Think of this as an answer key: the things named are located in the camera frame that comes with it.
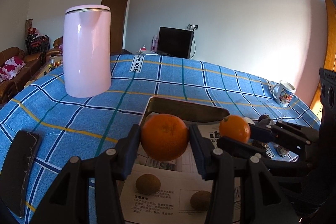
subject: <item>pink bottle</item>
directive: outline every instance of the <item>pink bottle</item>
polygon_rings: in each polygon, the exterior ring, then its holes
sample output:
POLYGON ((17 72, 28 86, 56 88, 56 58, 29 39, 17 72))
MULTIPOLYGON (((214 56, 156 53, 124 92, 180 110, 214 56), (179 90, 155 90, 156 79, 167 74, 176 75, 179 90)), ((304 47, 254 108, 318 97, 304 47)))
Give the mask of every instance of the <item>pink bottle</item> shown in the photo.
POLYGON ((72 97, 91 97, 111 86, 110 8, 81 5, 68 9, 63 33, 65 89, 72 97))

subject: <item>green stripe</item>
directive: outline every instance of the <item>green stripe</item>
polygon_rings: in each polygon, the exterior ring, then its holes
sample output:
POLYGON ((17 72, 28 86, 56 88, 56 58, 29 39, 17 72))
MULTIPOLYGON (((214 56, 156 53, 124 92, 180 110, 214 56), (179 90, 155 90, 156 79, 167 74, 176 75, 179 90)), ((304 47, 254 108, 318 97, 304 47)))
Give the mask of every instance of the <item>green stripe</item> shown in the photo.
POLYGON ((254 94, 254 97, 256 97, 257 100, 258 100, 259 102, 261 102, 261 103, 264 105, 264 107, 266 107, 266 108, 273 114, 273 116, 275 117, 275 119, 278 119, 278 116, 275 114, 275 112, 273 112, 273 110, 272 110, 268 105, 265 105, 262 101, 260 101, 259 98, 255 95, 255 93, 254 93, 254 89, 253 89, 253 86, 252 86, 252 82, 251 82, 251 78, 250 78, 250 75, 249 75, 248 73, 247 73, 247 77, 248 77, 249 80, 250 80, 250 85, 251 85, 251 89, 252 89, 252 92, 253 92, 253 94, 254 94))
POLYGON ((42 119, 41 119, 41 120, 37 123, 37 125, 34 127, 32 133, 35 132, 35 130, 38 128, 38 126, 39 126, 39 125, 43 122, 43 120, 46 118, 46 116, 48 115, 48 113, 49 113, 50 111, 52 111, 52 110, 55 108, 55 106, 57 106, 58 103, 64 99, 65 96, 67 96, 67 94, 65 94, 65 95, 64 95, 64 96, 63 96, 57 103, 55 103, 51 108, 48 109, 48 111, 44 114, 44 116, 42 117, 42 119))
POLYGON ((184 95, 185 100, 187 101, 188 98, 187 98, 187 95, 185 94, 185 88, 184 88, 184 66, 183 66, 183 58, 181 58, 181 60, 182 60, 182 88, 183 88, 183 95, 184 95))
POLYGON ((243 117, 245 117, 245 115, 243 115, 243 113, 240 111, 240 109, 238 108, 238 106, 236 105, 236 103, 231 99, 229 93, 226 91, 226 87, 225 87, 225 84, 224 84, 224 80, 223 80, 223 75, 222 75, 221 67, 218 66, 218 68, 219 68, 219 71, 220 71, 220 76, 221 76, 221 78, 222 78, 222 83, 223 83, 223 86, 224 86, 224 90, 225 90, 227 96, 229 97, 229 99, 231 100, 231 102, 236 106, 236 108, 238 109, 239 113, 240 113, 243 117))
POLYGON ((132 84, 134 78, 135 78, 135 72, 133 73, 133 77, 132 77, 131 81, 129 82, 128 87, 126 88, 125 92, 122 94, 122 96, 121 96, 121 98, 120 98, 120 100, 119 100, 119 103, 118 103, 117 107, 116 107, 115 110, 113 111, 113 114, 112 114, 112 117, 111 117, 111 119, 110 119, 110 121, 109 121, 109 124, 107 125, 107 128, 105 129, 105 132, 104 132, 102 138, 100 139, 100 142, 99 142, 99 145, 98 145, 98 148, 97 148, 95 157, 97 157, 97 156, 100 154, 101 148, 102 148, 102 146, 103 146, 103 144, 104 144, 104 141, 105 141, 105 139, 106 139, 107 134, 108 134, 109 131, 110 131, 111 125, 112 125, 112 123, 113 123, 113 120, 114 120, 115 116, 117 115, 118 109, 119 109, 119 107, 120 107, 120 105, 121 105, 121 103, 122 103, 122 101, 123 101, 123 99, 124 99, 124 97, 125 97, 127 91, 129 90, 129 88, 130 88, 130 86, 131 86, 131 84, 132 84))

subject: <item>white mug with cartoon print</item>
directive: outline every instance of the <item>white mug with cartoon print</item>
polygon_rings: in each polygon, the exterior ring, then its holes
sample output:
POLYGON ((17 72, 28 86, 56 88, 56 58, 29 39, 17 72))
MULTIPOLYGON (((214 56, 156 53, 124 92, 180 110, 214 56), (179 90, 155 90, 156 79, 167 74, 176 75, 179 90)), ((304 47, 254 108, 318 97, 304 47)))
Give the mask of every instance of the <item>white mug with cartoon print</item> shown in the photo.
POLYGON ((288 106, 289 102, 292 100, 296 88, 290 83, 281 80, 280 84, 273 87, 273 97, 276 99, 277 103, 283 107, 288 106))

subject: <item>brown leather sofa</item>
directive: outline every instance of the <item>brown leather sofa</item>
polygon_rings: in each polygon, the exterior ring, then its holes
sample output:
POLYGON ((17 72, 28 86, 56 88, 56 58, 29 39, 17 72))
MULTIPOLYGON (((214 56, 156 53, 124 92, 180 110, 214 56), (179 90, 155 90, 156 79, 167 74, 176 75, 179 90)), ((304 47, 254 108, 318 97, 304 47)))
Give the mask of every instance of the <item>brown leather sofa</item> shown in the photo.
POLYGON ((62 56, 63 52, 59 48, 63 44, 63 36, 54 41, 54 47, 45 54, 45 60, 48 62, 53 56, 62 56))
POLYGON ((26 65, 20 70, 17 76, 11 80, 5 80, 0 83, 0 104, 8 102, 18 92, 23 90, 25 84, 44 63, 44 54, 42 52, 26 56, 23 50, 17 47, 11 47, 0 52, 0 66, 2 67, 4 63, 13 56, 20 57, 26 65))

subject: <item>mug handle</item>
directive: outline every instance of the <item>mug handle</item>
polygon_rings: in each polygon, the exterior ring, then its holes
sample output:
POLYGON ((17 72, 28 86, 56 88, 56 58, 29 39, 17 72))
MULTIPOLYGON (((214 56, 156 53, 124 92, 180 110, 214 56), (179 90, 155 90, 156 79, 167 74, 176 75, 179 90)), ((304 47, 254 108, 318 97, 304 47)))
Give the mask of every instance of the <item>mug handle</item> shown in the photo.
POLYGON ((273 97, 274 97, 274 99, 277 98, 277 96, 278 96, 278 92, 279 92, 279 90, 278 90, 277 93, 274 95, 275 88, 276 88, 277 86, 280 88, 280 84, 277 84, 277 85, 275 85, 275 86, 273 87, 273 97))

